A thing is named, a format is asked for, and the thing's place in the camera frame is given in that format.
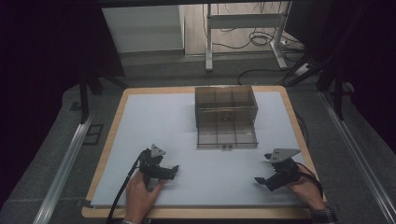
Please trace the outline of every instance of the gray floor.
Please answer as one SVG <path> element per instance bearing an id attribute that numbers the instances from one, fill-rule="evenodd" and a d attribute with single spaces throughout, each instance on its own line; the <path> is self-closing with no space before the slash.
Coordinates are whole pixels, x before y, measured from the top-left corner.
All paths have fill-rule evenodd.
<path id="1" fill-rule="evenodd" d="M 127 77 L 121 78 L 132 87 L 235 85 L 237 77 L 248 69 L 277 69 L 272 53 L 215 56 L 214 71 L 205 71 L 202 56 L 121 55 Z M 284 75 L 276 72 L 256 72 L 241 78 L 243 84 L 273 85 Z M 368 188 L 358 166 L 335 128 L 318 92 L 316 77 L 298 86 L 287 88 L 294 109 L 304 119 L 309 133 L 309 151 L 324 187 L 329 205 L 342 223 L 388 223 L 373 193 Z M 102 153 L 106 136 L 114 118 L 122 89 L 101 79 L 105 86 L 99 96 L 97 114 L 92 125 L 103 125 L 98 143 L 86 137 L 75 165 L 65 184 L 49 223 L 105 223 L 102 218 L 84 218 L 81 208 L 93 173 Z M 348 96 L 343 99 L 344 116 L 349 130 L 361 147 L 366 160 L 390 198 L 396 199 L 396 156 L 370 125 L 361 117 Z M 78 127 L 80 111 L 78 87 L 64 94 L 63 107 L 48 137 L 18 186 L 0 213 L 0 223 L 32 223 L 46 197 L 64 153 Z M 154 220 L 156 223 L 219 223 L 216 220 Z M 306 221 L 222 220 L 227 223 L 306 223 Z"/>

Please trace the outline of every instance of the human hand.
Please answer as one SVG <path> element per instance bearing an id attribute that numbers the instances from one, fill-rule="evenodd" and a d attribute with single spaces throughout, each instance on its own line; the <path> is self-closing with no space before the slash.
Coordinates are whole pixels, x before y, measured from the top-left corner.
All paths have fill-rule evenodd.
<path id="1" fill-rule="evenodd" d="M 311 173 L 302 165 L 297 164 L 300 172 L 311 175 Z M 301 176 L 296 182 L 286 185 L 297 196 L 305 202 L 311 209 L 322 210 L 326 209 L 326 204 L 323 202 L 318 187 L 307 177 Z"/>
<path id="2" fill-rule="evenodd" d="M 146 213 L 154 205 L 163 188 L 164 180 L 160 180 L 153 191 L 148 191 L 143 180 L 143 173 L 137 171 L 126 186 L 126 215 L 125 220 L 134 223 L 142 222 Z"/>

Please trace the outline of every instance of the gray box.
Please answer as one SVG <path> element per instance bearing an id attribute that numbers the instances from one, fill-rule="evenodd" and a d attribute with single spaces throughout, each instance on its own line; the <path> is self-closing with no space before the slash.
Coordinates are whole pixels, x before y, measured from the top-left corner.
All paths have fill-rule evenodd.
<path id="1" fill-rule="evenodd" d="M 195 88 L 197 147 L 257 147 L 258 109 L 251 86 Z"/>

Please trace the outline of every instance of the wristband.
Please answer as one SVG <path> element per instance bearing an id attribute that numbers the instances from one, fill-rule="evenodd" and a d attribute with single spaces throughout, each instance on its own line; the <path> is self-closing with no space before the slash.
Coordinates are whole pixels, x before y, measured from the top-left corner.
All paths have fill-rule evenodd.
<path id="1" fill-rule="evenodd" d="M 140 224 L 140 222 L 132 222 L 132 221 L 127 221 L 127 220 L 123 220 L 122 222 L 121 222 L 121 224 Z"/>

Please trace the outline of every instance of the aluminum rail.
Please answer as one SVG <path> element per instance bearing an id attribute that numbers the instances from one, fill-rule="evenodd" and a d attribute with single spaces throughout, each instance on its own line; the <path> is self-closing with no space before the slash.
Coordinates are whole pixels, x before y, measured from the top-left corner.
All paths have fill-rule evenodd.
<path id="1" fill-rule="evenodd" d="M 325 104 L 332 121 L 346 143 L 349 153 L 356 162 L 359 170 L 361 171 L 361 175 L 366 181 L 370 191 L 373 193 L 375 200 L 377 201 L 388 223 L 396 224 L 396 210 L 391 198 L 385 191 L 381 182 L 378 180 L 378 178 L 376 178 L 375 173 L 371 169 L 367 160 L 364 158 L 364 155 L 361 153 L 361 149 L 350 133 L 347 125 L 338 118 L 332 109 L 332 100 L 330 99 L 329 93 L 320 91 L 319 96 L 323 101 L 323 104 Z"/>
<path id="2" fill-rule="evenodd" d="M 69 177 L 70 171 L 73 168 L 73 164 L 76 160 L 85 134 L 90 127 L 92 118 L 96 112 L 98 101 L 99 96 L 96 96 L 91 114 L 88 116 L 85 123 L 78 125 L 76 133 L 73 136 L 66 154 L 64 155 L 64 159 L 62 160 L 58 172 L 56 173 L 56 176 L 53 178 L 52 184 L 49 187 L 49 191 L 47 192 L 44 202 L 41 204 L 41 207 L 38 210 L 35 221 L 33 222 L 34 224 L 46 224 L 50 221 L 50 217 L 52 216 L 56 203 L 58 202 L 62 190 L 64 189 L 64 184 L 66 183 L 67 177 Z"/>

